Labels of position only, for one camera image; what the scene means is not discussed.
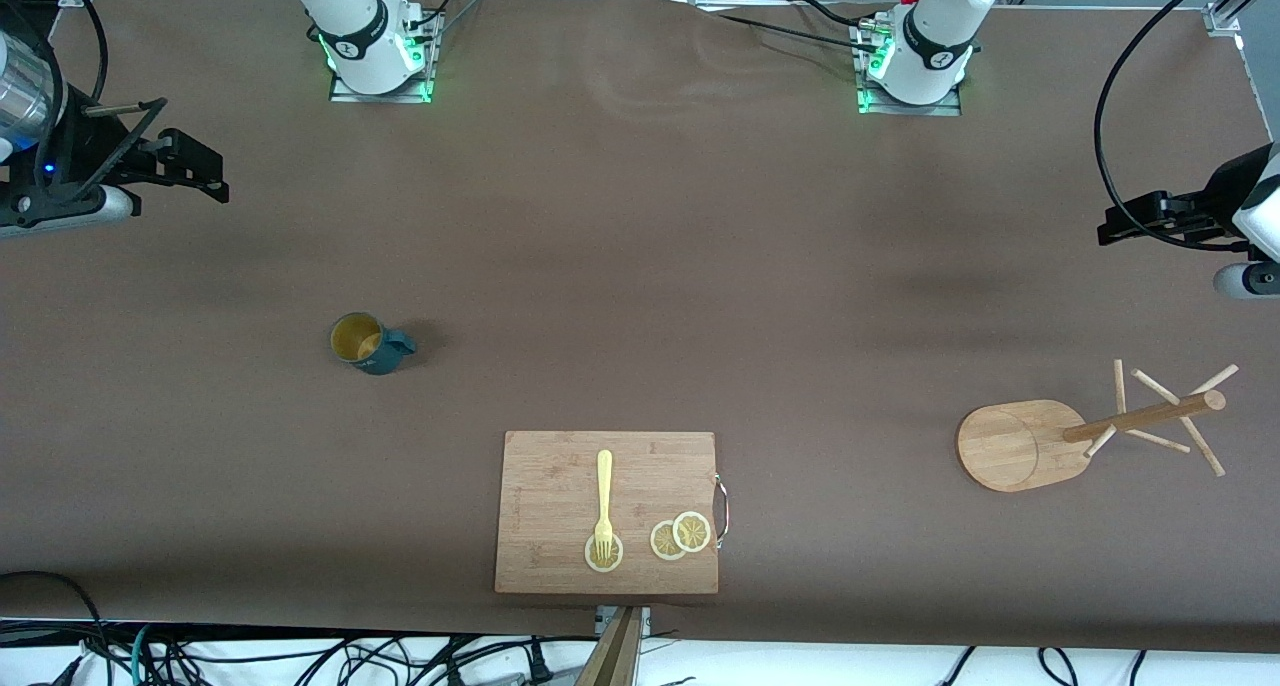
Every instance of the round citrus slice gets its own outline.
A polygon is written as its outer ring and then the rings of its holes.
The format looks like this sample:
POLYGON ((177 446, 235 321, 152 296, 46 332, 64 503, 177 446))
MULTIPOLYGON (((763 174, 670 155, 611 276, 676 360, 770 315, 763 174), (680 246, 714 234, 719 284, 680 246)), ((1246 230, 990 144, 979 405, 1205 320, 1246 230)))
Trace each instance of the round citrus slice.
POLYGON ((595 561, 595 536, 586 538, 586 548, 582 550, 582 557, 586 559, 586 566, 591 567, 591 571, 599 571, 600 573, 608 573, 617 568, 622 563, 622 540, 618 535, 613 535, 613 548, 609 549, 609 558, 603 562, 595 561))
POLYGON ((686 509, 677 516, 671 525, 671 532, 682 552, 695 553, 712 543, 712 525, 695 509, 686 509))
POLYGON ((676 535, 671 530, 673 521, 663 521, 649 532, 649 548, 663 561, 676 561, 684 558, 685 549, 676 544, 676 535))

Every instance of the fork handle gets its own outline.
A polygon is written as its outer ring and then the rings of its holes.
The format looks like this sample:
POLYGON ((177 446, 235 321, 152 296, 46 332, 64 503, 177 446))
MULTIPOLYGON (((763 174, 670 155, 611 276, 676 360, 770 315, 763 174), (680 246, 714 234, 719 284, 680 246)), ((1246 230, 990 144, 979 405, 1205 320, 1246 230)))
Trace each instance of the fork handle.
POLYGON ((595 480, 600 486, 600 518, 609 517, 609 483, 613 480, 613 452, 595 454, 595 480))

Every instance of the wooden dowel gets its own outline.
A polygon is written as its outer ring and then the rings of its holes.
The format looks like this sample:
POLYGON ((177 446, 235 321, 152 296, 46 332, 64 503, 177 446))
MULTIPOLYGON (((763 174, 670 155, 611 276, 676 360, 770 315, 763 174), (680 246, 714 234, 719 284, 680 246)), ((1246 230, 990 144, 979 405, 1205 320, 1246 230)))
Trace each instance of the wooden dowel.
POLYGON ((1129 434, 1130 436, 1138 436, 1143 442, 1151 442, 1152 444, 1165 445, 1165 448, 1174 449, 1175 452, 1183 452, 1184 454, 1192 453, 1192 448, 1189 445, 1181 445, 1178 442, 1170 442, 1169 439, 1162 439, 1161 436, 1157 436, 1155 434, 1148 434, 1147 431, 1135 431, 1133 430, 1133 427, 1130 427, 1130 430, 1125 431, 1125 434, 1129 434))
POLYGON ((1226 408, 1226 397, 1216 390, 1207 390, 1203 394, 1188 395, 1178 404, 1149 404, 1147 408, 1130 411, 1129 413, 1116 413, 1111 419, 1093 421, 1082 426, 1073 426, 1062 431, 1062 440, 1069 444, 1076 442, 1092 442, 1115 426, 1119 431, 1129 431, 1133 427, 1151 426, 1161 421, 1170 421, 1184 416, 1196 416, 1208 411, 1222 411, 1226 408))
POLYGON ((1208 443, 1204 442, 1204 436, 1201 435, 1199 429, 1192 422, 1192 420, 1184 416, 1183 426, 1187 427, 1188 434, 1192 435, 1192 440, 1196 442, 1196 444, 1201 449, 1201 453, 1204 454, 1204 461, 1207 461, 1208 466, 1213 470, 1213 476, 1226 476, 1226 470, 1222 468, 1222 465, 1217 461, 1217 457, 1213 456, 1213 449, 1208 448, 1208 443))
POLYGON ((1124 399, 1124 362, 1120 361, 1120 358, 1116 358, 1111 362, 1111 366, 1114 367, 1116 376, 1116 413, 1124 413, 1129 411, 1129 408, 1125 407, 1124 399))
POLYGON ((1097 439, 1093 440, 1093 445, 1089 445, 1088 451, 1084 452, 1084 456, 1087 458, 1093 458, 1093 454, 1098 453, 1098 449, 1101 449, 1102 445, 1110 442, 1111 436, 1115 435, 1116 435, 1116 427, 1107 426, 1107 430, 1102 431, 1102 435, 1097 436, 1097 439))
POLYGON ((1231 366, 1228 366, 1224 370, 1216 372, 1208 381, 1203 381, 1203 384, 1198 385, 1196 390, 1193 390, 1192 393, 1203 394, 1206 390, 1212 389, 1212 387, 1221 384, 1221 381, 1226 381, 1228 379, 1230 379, 1230 376, 1235 376, 1235 371, 1239 370, 1240 370, 1239 366, 1231 363, 1231 366))
POLYGON ((1161 387, 1160 381, 1156 381, 1155 379, 1152 379, 1152 376, 1147 376, 1146 372, 1142 372, 1140 369, 1134 369, 1130 372, 1133 372, 1133 378, 1137 379, 1137 380, 1139 380, 1139 381, 1142 381, 1142 384, 1144 387, 1148 387, 1148 389, 1151 389, 1152 392, 1156 392, 1157 394, 1160 394, 1160 398, 1166 399, 1166 402, 1169 402, 1171 404, 1178 404, 1179 403, 1179 399, 1178 399, 1176 394, 1174 394, 1171 390, 1166 389, 1166 387, 1161 387))

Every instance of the wooden mug tree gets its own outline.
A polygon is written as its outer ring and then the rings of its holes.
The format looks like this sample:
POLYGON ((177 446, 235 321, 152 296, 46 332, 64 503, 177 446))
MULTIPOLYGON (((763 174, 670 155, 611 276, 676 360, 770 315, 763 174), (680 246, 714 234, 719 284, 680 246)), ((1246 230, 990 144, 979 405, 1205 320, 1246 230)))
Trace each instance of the wooden mug tree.
POLYGON ((1124 362, 1115 361, 1116 413, 1102 421, 1085 424, 1069 404, 1053 401, 1032 401, 988 404, 960 422, 956 451, 960 463, 975 481, 996 491, 1024 491, 1079 476, 1117 433, 1124 431, 1165 448, 1190 453, 1188 445, 1156 436, 1139 427, 1178 420, 1217 476, 1225 468, 1192 422, 1198 413, 1226 408, 1226 397, 1215 387, 1239 371, 1235 363, 1216 372, 1190 394, 1179 398, 1152 376, 1134 369, 1133 376, 1165 399, 1138 411, 1128 411, 1124 390, 1124 362))

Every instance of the round wooden base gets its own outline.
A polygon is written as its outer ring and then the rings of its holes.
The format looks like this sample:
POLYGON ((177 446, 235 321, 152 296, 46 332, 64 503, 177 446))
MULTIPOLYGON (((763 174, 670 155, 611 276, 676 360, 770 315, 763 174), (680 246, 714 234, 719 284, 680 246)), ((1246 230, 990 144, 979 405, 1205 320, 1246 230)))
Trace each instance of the round wooden base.
POLYGON ((975 481, 996 491, 1023 491, 1079 476, 1089 442, 1062 440, 1084 419, 1069 404, 1034 401, 988 404, 960 422, 956 451, 975 481))

